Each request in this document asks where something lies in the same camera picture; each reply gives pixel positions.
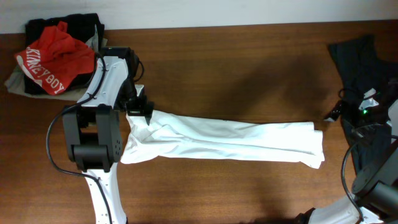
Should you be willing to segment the black folded garment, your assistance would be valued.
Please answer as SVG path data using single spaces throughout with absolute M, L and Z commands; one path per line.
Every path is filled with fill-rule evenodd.
M 45 27 L 56 26 L 59 22 L 67 23 L 67 33 L 74 39 L 89 44 L 90 47 L 98 51 L 103 45 L 104 24 L 100 22 L 97 13 L 91 14 L 72 14 L 65 17 L 53 17 L 50 19 L 34 19 L 25 25 L 25 46 L 32 44 L 39 39 Z M 76 90 L 88 86 L 92 76 L 91 73 L 80 74 L 71 82 L 67 88 Z M 31 95 L 48 95 L 38 84 L 31 79 L 24 77 L 24 92 Z

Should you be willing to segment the dark teal garment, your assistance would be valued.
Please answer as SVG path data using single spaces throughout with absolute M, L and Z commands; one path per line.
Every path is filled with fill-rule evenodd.
M 373 35 L 330 44 L 328 52 L 343 83 L 339 100 L 361 104 L 364 94 L 375 89 L 374 98 L 379 105 L 360 111 L 358 123 L 341 121 L 356 172 L 386 151 L 390 145 L 392 116 L 390 107 L 397 101 L 397 63 L 381 60 L 377 56 Z

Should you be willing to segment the grey-green folded garment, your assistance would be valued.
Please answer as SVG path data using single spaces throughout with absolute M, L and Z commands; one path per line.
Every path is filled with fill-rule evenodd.
M 77 75 L 93 72 L 98 51 L 73 37 L 41 38 L 15 54 L 18 67 L 5 82 L 7 91 L 31 98 L 77 100 L 86 87 L 69 91 L 67 88 Z M 34 81 L 48 95 L 25 93 L 24 77 Z

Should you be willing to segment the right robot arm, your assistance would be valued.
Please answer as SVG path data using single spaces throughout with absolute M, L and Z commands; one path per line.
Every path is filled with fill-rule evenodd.
M 397 223 L 397 102 L 340 100 L 327 119 L 348 127 L 340 170 L 345 196 L 299 214 L 294 223 Z

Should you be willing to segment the white t-shirt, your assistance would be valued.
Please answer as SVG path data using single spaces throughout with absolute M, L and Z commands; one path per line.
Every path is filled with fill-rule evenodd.
M 123 164 L 156 157 L 302 162 L 325 160 L 323 133 L 312 122 L 255 124 L 154 111 L 152 119 L 127 116 L 131 127 Z

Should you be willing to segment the red printed t-shirt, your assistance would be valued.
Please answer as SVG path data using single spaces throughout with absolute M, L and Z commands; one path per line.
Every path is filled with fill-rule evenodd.
M 59 95 L 86 86 L 103 36 L 104 24 L 94 15 L 29 21 L 25 49 L 14 55 L 24 73 L 24 92 Z

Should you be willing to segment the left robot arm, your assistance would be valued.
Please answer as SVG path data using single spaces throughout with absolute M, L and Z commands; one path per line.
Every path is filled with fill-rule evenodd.
M 117 180 L 123 154 L 119 114 L 149 123 L 154 104 L 137 85 L 136 73 L 144 66 L 129 47 L 103 47 L 95 65 L 87 91 L 62 112 L 67 154 L 77 166 L 76 175 L 87 181 L 96 222 L 125 224 Z

